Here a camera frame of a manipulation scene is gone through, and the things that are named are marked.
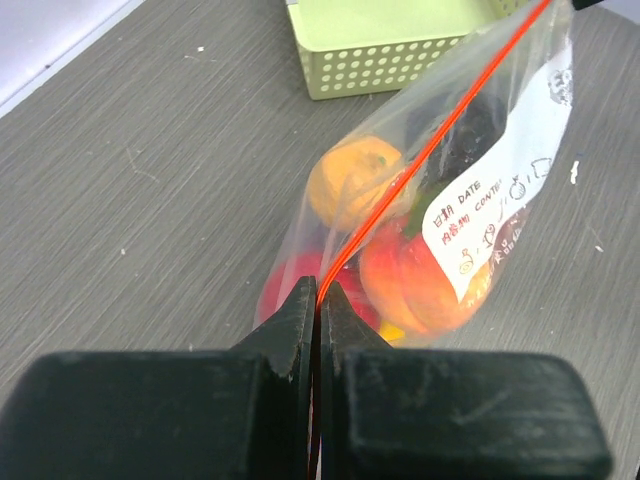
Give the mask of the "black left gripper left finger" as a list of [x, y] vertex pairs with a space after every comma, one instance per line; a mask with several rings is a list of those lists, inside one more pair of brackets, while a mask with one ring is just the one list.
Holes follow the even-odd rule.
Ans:
[[1, 411], [5, 479], [303, 479], [316, 284], [227, 350], [63, 351]]

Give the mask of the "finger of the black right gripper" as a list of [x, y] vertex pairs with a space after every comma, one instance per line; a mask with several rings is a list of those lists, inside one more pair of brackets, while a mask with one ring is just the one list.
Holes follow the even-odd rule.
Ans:
[[603, 0], [572, 0], [572, 6], [576, 11], [584, 10], [601, 3]]

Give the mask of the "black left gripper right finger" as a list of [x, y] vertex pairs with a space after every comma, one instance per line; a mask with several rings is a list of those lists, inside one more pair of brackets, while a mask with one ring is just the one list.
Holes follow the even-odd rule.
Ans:
[[605, 479], [614, 458], [566, 360], [396, 349], [332, 285], [317, 360], [324, 479]]

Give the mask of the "yellow banana toy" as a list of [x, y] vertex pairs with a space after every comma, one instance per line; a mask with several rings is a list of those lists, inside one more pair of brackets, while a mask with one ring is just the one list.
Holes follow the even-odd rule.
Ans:
[[380, 324], [379, 335], [389, 344], [396, 345], [401, 343], [405, 337], [406, 332], [388, 322], [382, 322]]

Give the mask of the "peach toy fruit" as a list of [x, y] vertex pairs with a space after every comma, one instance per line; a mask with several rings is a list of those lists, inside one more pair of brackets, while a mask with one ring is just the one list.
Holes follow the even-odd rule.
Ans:
[[491, 286], [484, 264], [459, 299], [421, 236], [407, 238], [405, 223], [380, 227], [360, 255], [360, 280], [382, 319], [411, 333], [435, 335], [466, 323]]

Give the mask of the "dark purple plum toy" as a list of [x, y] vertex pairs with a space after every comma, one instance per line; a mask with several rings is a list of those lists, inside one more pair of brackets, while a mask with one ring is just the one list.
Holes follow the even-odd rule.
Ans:
[[[454, 99], [444, 94], [409, 113], [404, 147], [410, 159], [424, 149], [448, 117], [446, 108], [454, 104]], [[448, 183], [476, 163], [504, 133], [507, 112], [498, 96], [477, 94], [425, 161], [420, 187], [426, 190], [440, 182]]]

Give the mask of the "clear zip top bag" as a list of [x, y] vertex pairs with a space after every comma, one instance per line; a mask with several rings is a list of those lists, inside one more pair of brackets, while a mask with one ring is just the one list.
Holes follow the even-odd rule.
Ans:
[[467, 323], [497, 284], [573, 103], [568, 1], [291, 1], [314, 100], [386, 92], [314, 165], [259, 297], [337, 282], [393, 346]]

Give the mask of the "pale green perforated basket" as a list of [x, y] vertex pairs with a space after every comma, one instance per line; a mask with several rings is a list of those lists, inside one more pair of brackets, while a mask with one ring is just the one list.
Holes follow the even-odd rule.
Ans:
[[527, 3], [504, 0], [298, 0], [286, 3], [309, 97], [404, 88], [467, 34]]

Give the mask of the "orange toy fruit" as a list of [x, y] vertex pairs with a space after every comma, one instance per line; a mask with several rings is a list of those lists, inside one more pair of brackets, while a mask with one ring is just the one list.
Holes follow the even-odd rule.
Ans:
[[378, 137], [346, 140], [312, 169], [307, 199], [326, 226], [353, 231], [370, 215], [402, 166], [403, 154]]

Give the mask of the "green leafy vegetable toy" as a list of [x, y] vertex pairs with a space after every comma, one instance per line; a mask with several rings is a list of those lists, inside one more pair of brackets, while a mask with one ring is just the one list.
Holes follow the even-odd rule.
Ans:
[[418, 192], [414, 204], [407, 214], [406, 224], [402, 230], [407, 240], [413, 239], [421, 232], [427, 208], [445, 188], [446, 185], [444, 183], [438, 183], [431, 185], [427, 190], [420, 190]]

